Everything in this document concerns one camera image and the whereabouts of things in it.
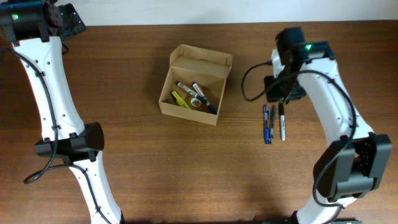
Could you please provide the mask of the black sharpie marker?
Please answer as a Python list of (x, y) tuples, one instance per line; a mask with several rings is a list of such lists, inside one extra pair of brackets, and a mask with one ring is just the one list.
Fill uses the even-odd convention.
[(285, 114), (284, 114), (284, 103), (279, 102), (279, 121), (280, 121), (280, 138), (285, 141)]

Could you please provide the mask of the dark grey ballpoint pen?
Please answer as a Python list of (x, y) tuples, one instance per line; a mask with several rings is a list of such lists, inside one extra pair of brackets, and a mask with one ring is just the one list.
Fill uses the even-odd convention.
[(274, 138), (274, 126), (275, 126), (275, 118), (276, 118), (276, 105), (272, 105), (271, 108), (271, 122), (270, 122), (270, 128), (269, 128), (269, 142), (272, 144), (273, 138)]

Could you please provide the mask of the blue ballpoint pen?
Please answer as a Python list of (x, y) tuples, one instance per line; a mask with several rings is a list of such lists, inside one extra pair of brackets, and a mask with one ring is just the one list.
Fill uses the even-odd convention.
[(266, 144), (270, 144), (269, 109), (266, 104), (264, 104), (263, 111), (264, 111), (264, 141)]

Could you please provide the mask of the blue capped whiteboard marker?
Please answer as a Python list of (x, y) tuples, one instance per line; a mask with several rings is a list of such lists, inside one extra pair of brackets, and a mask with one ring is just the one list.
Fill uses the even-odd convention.
[(199, 87), (197, 82), (193, 82), (192, 83), (195, 91), (203, 98), (206, 100), (206, 106), (209, 109), (209, 111), (212, 114), (217, 114), (217, 111), (214, 109), (213, 105), (209, 102), (209, 100), (207, 99), (207, 97), (205, 96), (204, 92), (201, 90), (201, 88)]

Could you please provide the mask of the brown cardboard box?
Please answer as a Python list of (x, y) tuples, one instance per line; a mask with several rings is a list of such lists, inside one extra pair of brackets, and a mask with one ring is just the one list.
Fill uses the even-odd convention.
[(231, 54), (179, 45), (159, 98), (162, 114), (215, 126), (232, 62)]

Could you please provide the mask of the yellow tape roll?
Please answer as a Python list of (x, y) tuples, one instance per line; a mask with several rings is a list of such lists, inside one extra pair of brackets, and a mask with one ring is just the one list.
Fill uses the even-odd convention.
[(201, 104), (202, 104), (202, 102), (198, 98), (193, 97), (190, 100), (190, 105), (194, 108), (199, 108), (201, 106)]

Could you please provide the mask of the black capped whiteboard marker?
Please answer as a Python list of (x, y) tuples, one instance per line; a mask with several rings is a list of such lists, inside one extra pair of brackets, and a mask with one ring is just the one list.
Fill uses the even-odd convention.
[(186, 91), (189, 95), (192, 95), (193, 97), (198, 98), (202, 103), (206, 103), (207, 102), (206, 98), (202, 97), (197, 92), (193, 91), (192, 89), (190, 89), (189, 87), (187, 87), (183, 83), (177, 82), (177, 86), (180, 87), (181, 89), (183, 89), (184, 91)]

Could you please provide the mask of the yellow highlighter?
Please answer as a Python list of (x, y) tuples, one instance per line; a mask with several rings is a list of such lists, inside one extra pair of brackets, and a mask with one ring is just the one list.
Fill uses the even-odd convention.
[(177, 91), (173, 90), (170, 92), (171, 97), (174, 99), (176, 104), (182, 108), (186, 108), (190, 110), (189, 105), (185, 102), (185, 100), (178, 94)]

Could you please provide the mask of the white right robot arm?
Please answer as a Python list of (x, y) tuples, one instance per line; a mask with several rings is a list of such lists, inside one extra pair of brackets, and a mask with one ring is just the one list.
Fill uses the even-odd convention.
[(274, 74), (264, 79), (268, 102), (308, 96), (328, 145), (313, 167), (308, 202), (289, 222), (331, 223), (349, 204), (379, 188), (392, 143), (388, 135), (375, 134), (355, 108), (327, 41), (306, 42), (299, 27), (285, 28), (275, 41)]

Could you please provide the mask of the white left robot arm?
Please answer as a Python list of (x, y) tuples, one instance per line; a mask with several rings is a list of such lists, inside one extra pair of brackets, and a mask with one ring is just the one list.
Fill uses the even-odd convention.
[(86, 26), (72, 4), (55, 1), (4, 1), (1, 30), (10, 54), (24, 66), (37, 103), (42, 139), (38, 156), (48, 157), (44, 168), (23, 181), (28, 185), (47, 171), (69, 168), (75, 175), (92, 223), (124, 223), (103, 165), (104, 133), (98, 122), (84, 123), (78, 114), (63, 66), (69, 48), (65, 41)]

